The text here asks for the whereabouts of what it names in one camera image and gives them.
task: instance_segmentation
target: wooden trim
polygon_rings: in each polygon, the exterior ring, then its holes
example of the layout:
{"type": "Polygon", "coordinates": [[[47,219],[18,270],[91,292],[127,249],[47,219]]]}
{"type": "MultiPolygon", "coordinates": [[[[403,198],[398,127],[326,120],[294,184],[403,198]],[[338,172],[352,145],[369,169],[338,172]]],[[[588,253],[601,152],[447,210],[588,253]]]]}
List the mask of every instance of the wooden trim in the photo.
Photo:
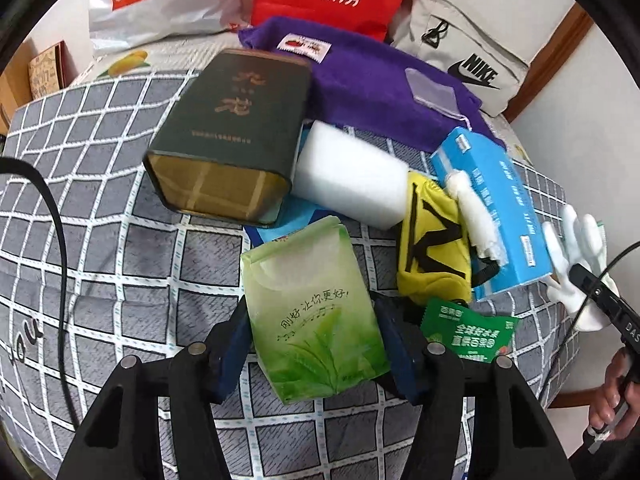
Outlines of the wooden trim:
{"type": "Polygon", "coordinates": [[[549,408],[576,408],[577,406],[589,406],[596,394],[597,388],[558,394],[549,408]]]}
{"type": "Polygon", "coordinates": [[[529,73],[518,94],[504,111],[511,123],[542,91],[580,45],[593,25],[593,20],[578,4],[569,10],[546,46],[531,63],[529,73]]]}

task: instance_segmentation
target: purple cloth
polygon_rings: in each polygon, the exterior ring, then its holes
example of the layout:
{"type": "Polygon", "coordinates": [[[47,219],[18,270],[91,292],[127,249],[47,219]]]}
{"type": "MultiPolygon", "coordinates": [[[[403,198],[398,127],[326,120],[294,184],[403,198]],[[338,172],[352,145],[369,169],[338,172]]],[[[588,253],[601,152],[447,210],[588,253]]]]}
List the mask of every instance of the purple cloth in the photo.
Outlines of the purple cloth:
{"type": "Polygon", "coordinates": [[[480,115],[480,99],[460,81],[385,43],[328,25],[282,16],[241,30],[238,36],[245,47],[296,56],[277,49],[287,34],[299,34],[332,45],[322,63],[311,61],[314,78],[307,105],[309,119],[348,124],[433,152],[451,130],[462,124],[414,101],[404,74],[404,69],[411,67],[436,83],[453,87],[458,109],[469,119],[473,130],[504,147],[480,115]]]}

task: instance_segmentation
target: yellow and black bag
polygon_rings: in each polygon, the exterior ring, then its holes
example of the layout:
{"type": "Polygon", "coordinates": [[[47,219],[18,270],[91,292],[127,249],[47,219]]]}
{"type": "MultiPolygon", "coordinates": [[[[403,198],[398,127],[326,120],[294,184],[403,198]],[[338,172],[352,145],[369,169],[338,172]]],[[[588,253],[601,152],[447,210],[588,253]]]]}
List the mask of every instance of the yellow and black bag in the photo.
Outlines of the yellow and black bag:
{"type": "Polygon", "coordinates": [[[495,276],[492,262],[472,276],[465,222],[455,200],[436,182],[409,173],[407,218],[398,243],[398,291],[414,303],[431,298],[471,301],[471,290],[495,276]]]}

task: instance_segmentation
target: light blue box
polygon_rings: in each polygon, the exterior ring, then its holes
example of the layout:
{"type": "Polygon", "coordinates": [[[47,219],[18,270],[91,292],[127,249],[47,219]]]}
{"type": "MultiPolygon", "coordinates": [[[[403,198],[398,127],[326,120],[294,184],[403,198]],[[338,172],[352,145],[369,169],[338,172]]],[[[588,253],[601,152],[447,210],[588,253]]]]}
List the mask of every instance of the light blue box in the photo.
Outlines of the light blue box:
{"type": "Polygon", "coordinates": [[[529,194],[503,148],[487,137],[456,128],[431,155],[441,184],[447,171],[463,170],[498,225],[508,263],[474,289],[476,300],[551,274],[540,222],[529,194]]]}

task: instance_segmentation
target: green packet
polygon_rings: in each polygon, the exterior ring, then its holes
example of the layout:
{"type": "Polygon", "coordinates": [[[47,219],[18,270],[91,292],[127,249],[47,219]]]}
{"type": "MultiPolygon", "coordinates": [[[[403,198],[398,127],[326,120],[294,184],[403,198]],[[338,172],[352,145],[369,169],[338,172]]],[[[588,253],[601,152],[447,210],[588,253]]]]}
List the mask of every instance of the green packet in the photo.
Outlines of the green packet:
{"type": "Polygon", "coordinates": [[[338,218],[248,251],[241,263],[258,362],[282,402],[330,397],[389,370],[338,218]]]}
{"type": "Polygon", "coordinates": [[[420,330],[460,357],[489,362],[507,353],[517,317],[481,316],[470,308],[432,298],[427,303],[420,330]]]}

